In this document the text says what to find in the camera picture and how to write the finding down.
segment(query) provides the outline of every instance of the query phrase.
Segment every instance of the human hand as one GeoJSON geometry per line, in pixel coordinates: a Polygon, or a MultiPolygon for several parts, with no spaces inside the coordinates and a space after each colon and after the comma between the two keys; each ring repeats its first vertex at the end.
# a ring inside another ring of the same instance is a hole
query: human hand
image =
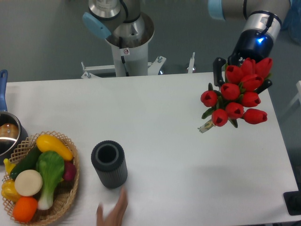
{"type": "Polygon", "coordinates": [[[114,209],[109,213],[106,219],[103,219],[103,207],[97,208],[97,226],[121,226],[123,215],[127,209],[127,191],[121,188],[120,197],[114,209]]]}

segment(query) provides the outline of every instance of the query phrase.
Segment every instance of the toy vegetable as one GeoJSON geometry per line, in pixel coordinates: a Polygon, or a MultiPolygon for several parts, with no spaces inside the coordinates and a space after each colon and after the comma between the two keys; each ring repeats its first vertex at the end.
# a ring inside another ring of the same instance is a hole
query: toy vegetable
{"type": "Polygon", "coordinates": [[[21,198],[21,195],[15,189],[15,182],[12,179],[9,179],[2,184],[1,195],[13,202],[18,201],[21,198]]]}
{"type": "Polygon", "coordinates": [[[22,196],[33,196],[42,188],[41,175],[33,170],[25,170],[15,180],[15,189],[22,196]]]}
{"type": "Polygon", "coordinates": [[[42,152],[38,149],[38,147],[34,146],[28,152],[28,154],[11,170],[9,177],[15,180],[21,172],[34,169],[41,154],[42,152]]]}
{"type": "Polygon", "coordinates": [[[5,171],[10,174],[11,170],[16,166],[16,164],[13,164],[9,161],[9,159],[4,159],[3,163],[5,165],[5,171]]]}
{"type": "Polygon", "coordinates": [[[21,197],[15,204],[13,209],[13,217],[15,220],[28,223],[37,210],[38,201],[33,197],[21,197]]]}
{"type": "Polygon", "coordinates": [[[58,153],[65,161],[71,161],[73,154],[60,139],[49,134],[40,135],[37,140],[37,146],[41,152],[54,151],[58,153]]]}
{"type": "Polygon", "coordinates": [[[69,161],[65,161],[63,179],[65,181],[73,181],[76,175],[76,167],[69,161]]]}
{"type": "Polygon", "coordinates": [[[38,209],[48,210],[53,204],[53,194],[64,173],[64,160],[54,151],[47,151],[40,155],[36,170],[43,179],[42,194],[38,209]]]}

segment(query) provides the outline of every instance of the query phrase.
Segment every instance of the gray floor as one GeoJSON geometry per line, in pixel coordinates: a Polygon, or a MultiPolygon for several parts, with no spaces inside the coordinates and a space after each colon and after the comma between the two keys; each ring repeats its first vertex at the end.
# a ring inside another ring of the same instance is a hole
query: gray floor
{"type": "MultiPolygon", "coordinates": [[[[86,66],[111,65],[110,47],[84,27],[88,0],[0,1],[0,68],[9,81],[79,79],[86,66]]],[[[216,21],[206,0],[141,0],[142,11],[155,24],[149,61],[167,58],[164,72],[185,73],[192,52],[197,72],[212,71],[216,57],[233,51],[244,21],[216,21]]],[[[296,103],[282,115],[297,94],[301,80],[301,46],[281,32],[270,55],[274,60],[269,89],[293,169],[301,166],[301,108],[296,103]]]]}

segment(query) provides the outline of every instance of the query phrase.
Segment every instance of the black cable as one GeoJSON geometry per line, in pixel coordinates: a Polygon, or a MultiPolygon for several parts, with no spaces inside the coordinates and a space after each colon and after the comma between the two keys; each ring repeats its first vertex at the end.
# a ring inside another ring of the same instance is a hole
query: black cable
{"type": "MultiPolygon", "coordinates": [[[[119,49],[122,48],[122,41],[123,41],[122,37],[119,37],[119,49]]],[[[130,75],[129,75],[128,70],[127,70],[127,65],[126,65],[126,61],[124,59],[124,56],[121,56],[121,62],[124,66],[124,70],[126,71],[126,77],[129,77],[130,75]]]]}
{"type": "Polygon", "coordinates": [[[261,32],[261,36],[263,36],[268,30],[269,28],[272,26],[273,24],[273,20],[274,20],[274,15],[271,14],[269,17],[268,17],[268,21],[267,21],[267,24],[266,24],[266,27],[265,29],[261,32]]]}
{"type": "Polygon", "coordinates": [[[120,0],[120,3],[122,5],[122,7],[124,8],[124,11],[126,12],[126,16],[128,17],[128,9],[127,9],[127,5],[123,2],[123,0],[120,0]]]}
{"type": "Polygon", "coordinates": [[[244,0],[244,4],[243,4],[243,13],[244,13],[244,18],[247,20],[248,17],[247,17],[247,15],[246,15],[246,2],[247,2],[247,0],[244,0]]]}

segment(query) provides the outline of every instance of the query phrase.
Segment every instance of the blue pot handle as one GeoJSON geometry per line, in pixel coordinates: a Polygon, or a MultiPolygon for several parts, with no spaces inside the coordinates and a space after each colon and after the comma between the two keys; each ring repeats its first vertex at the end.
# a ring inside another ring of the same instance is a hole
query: blue pot handle
{"type": "Polygon", "coordinates": [[[0,112],[7,112],[8,107],[5,101],[6,83],[8,81],[7,70],[2,70],[0,72],[0,112]]]}

